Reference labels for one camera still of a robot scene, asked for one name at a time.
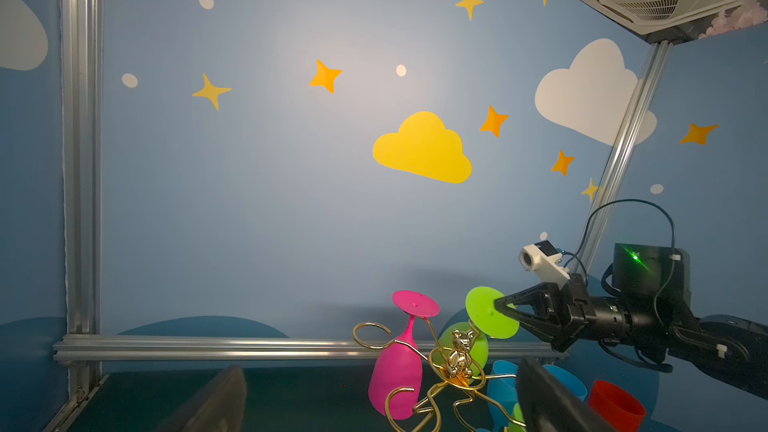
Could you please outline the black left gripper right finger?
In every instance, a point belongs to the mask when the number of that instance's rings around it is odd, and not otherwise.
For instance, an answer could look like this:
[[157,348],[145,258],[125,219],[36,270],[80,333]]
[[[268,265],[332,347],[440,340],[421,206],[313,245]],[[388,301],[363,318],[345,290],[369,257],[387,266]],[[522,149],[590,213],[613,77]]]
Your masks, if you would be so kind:
[[541,364],[524,357],[516,374],[518,403],[528,432],[614,432]]

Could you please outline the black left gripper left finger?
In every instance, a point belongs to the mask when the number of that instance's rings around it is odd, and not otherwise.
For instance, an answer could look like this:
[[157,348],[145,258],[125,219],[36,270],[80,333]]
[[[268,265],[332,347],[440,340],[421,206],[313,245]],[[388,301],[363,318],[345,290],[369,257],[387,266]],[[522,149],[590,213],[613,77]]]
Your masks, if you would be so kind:
[[156,431],[240,432],[246,398],[244,369],[229,366],[177,408]]

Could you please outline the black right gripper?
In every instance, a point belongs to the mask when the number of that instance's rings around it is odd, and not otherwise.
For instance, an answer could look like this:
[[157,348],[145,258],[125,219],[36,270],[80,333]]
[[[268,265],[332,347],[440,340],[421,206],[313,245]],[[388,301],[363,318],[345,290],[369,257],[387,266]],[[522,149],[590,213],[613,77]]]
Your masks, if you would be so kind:
[[[578,340],[604,342],[609,346],[630,344],[630,309],[615,297],[590,296],[580,280],[562,287],[545,282],[521,292],[499,297],[496,311],[510,315],[520,327],[549,343],[557,351],[570,348]],[[520,312],[530,306],[535,315]]]

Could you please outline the green wine glass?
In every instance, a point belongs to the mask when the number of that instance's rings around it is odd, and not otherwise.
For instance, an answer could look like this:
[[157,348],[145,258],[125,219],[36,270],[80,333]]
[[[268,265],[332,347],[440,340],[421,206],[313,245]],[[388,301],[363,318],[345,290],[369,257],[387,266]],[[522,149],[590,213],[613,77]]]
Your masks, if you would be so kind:
[[453,332],[458,330],[464,334],[472,332],[475,335],[475,343],[471,349],[471,357],[479,364],[472,366],[473,374],[478,376],[489,357],[490,339],[509,339],[516,335],[520,329],[520,323],[495,308],[495,301],[502,298],[503,294],[488,286],[479,286],[471,289],[465,299],[465,309],[468,319],[449,325],[439,337],[442,347],[453,344]]
[[513,407],[512,416],[513,421],[510,421],[507,425],[508,432],[525,432],[524,426],[520,426],[520,423],[524,422],[522,410],[519,403],[516,403]]

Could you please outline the red wine glass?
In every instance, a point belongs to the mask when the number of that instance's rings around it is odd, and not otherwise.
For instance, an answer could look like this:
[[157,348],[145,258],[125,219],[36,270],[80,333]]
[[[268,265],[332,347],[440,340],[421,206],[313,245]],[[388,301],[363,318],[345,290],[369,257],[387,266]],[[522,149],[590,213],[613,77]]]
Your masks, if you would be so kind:
[[620,432],[637,432],[646,417],[646,409],[634,396],[606,381],[594,382],[588,405]]

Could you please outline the blue wine glass front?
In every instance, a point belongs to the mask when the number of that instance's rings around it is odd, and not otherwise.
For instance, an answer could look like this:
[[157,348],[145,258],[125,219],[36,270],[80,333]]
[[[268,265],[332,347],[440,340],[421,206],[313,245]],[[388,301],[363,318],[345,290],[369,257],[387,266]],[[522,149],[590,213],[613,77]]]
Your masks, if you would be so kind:
[[558,379],[579,400],[585,401],[587,399],[588,390],[585,384],[571,372],[552,364],[546,364],[544,369]]

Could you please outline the blue wine glass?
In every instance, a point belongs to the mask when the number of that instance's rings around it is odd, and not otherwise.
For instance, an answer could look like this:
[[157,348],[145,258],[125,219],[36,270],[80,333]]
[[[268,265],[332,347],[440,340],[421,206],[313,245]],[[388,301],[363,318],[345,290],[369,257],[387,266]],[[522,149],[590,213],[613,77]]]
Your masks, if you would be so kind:
[[[492,364],[492,375],[516,375],[518,366],[509,361],[496,360]],[[491,379],[487,383],[485,394],[498,402],[510,415],[513,415],[514,406],[518,403],[518,393],[514,378]],[[488,405],[493,421],[493,431],[500,431],[509,424],[507,417],[493,404]]]
[[579,400],[585,401],[587,399],[588,390],[585,384],[571,372],[552,364],[546,364],[544,369],[558,379]]

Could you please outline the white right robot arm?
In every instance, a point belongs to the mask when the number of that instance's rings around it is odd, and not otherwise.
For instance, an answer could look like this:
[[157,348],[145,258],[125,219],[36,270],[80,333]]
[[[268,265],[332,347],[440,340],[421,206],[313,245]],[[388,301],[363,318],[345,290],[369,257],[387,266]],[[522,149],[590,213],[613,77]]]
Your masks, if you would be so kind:
[[673,356],[706,375],[760,398],[767,396],[767,328],[730,315],[694,316],[682,249],[618,243],[593,296],[580,276],[544,279],[494,299],[496,312],[520,323],[557,352],[579,340],[608,354],[633,347],[633,365],[660,373]]

